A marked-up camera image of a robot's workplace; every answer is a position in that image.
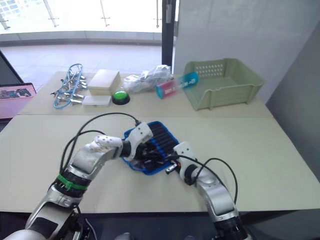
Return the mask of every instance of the green basket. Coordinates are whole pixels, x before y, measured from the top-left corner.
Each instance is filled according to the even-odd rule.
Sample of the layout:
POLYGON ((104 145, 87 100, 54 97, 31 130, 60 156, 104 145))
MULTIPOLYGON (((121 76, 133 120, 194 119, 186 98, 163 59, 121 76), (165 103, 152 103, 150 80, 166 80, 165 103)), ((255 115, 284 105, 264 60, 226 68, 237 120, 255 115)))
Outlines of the green basket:
POLYGON ((199 82, 184 91, 195 110, 249 104, 265 82, 236 58, 191 61, 184 74, 191 72, 198 74, 199 82))

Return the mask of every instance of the tiled floor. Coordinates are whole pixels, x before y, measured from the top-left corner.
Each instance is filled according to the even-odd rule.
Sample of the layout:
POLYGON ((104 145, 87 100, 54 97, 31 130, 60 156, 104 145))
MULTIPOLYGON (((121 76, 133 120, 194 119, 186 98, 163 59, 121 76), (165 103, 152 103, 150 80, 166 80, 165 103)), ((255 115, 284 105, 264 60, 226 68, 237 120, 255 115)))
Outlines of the tiled floor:
POLYGON ((38 91, 56 71, 66 71, 75 63, 84 72, 99 69, 140 73, 161 64, 161 46, 68 44, 8 46, 0 48, 25 83, 33 83, 38 91))

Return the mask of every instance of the white table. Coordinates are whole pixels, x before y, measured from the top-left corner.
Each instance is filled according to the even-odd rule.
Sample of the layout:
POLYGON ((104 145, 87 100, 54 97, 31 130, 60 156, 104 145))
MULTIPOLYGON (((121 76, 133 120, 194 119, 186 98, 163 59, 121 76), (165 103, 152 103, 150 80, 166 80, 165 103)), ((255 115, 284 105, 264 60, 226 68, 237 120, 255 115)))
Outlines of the white table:
MULTIPOLYGON (((55 110, 49 94, 63 75, 57 73, 0 133, 0 211, 31 212, 57 177, 65 144, 83 123, 105 112, 161 121, 180 142, 191 144, 201 162, 218 157, 230 163, 238 178, 240 211, 320 208, 318 180, 259 99, 249 105, 194 111, 183 92, 163 100, 152 92, 131 95, 131 102, 123 106, 55 110)), ((108 116, 87 129, 121 137, 132 127, 133 121, 125 116, 108 116)), ((82 135, 77 149, 94 136, 82 135)), ((210 167, 233 195, 229 170, 219 162, 210 167)), ((120 159, 105 164, 80 206, 87 213, 206 211, 195 188, 177 174, 146 176, 120 159)))

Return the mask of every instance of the plastic bag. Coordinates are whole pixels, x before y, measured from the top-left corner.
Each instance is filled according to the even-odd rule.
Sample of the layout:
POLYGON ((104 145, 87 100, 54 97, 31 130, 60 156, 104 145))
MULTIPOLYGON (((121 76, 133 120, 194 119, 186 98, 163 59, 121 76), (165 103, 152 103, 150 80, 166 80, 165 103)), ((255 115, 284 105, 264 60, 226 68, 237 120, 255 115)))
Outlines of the plastic bag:
POLYGON ((123 88, 131 94, 154 91, 156 86, 173 79, 171 67, 158 65, 151 71, 143 71, 140 76, 130 75, 124 78, 123 88))

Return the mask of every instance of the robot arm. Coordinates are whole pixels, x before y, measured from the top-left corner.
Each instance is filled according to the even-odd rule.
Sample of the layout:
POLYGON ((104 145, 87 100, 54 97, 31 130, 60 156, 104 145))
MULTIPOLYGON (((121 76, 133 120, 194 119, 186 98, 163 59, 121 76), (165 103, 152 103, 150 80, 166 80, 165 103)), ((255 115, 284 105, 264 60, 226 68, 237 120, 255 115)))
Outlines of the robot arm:
POLYGON ((6 240, 53 240, 63 238, 73 209, 83 199, 91 181, 106 161, 119 157, 131 161, 137 147, 153 137, 145 122, 134 128, 126 140, 100 135, 82 147, 58 175, 45 197, 30 215, 24 230, 6 240))
MULTIPOLYGON (((173 148, 178 155, 196 159, 187 142, 182 142, 173 148)), ((179 158, 179 175, 182 180, 195 184, 199 194, 204 199, 210 218, 218 232, 219 240, 251 240, 244 229, 236 205, 224 185, 210 171, 203 168, 195 181, 200 167, 186 158, 179 158)))

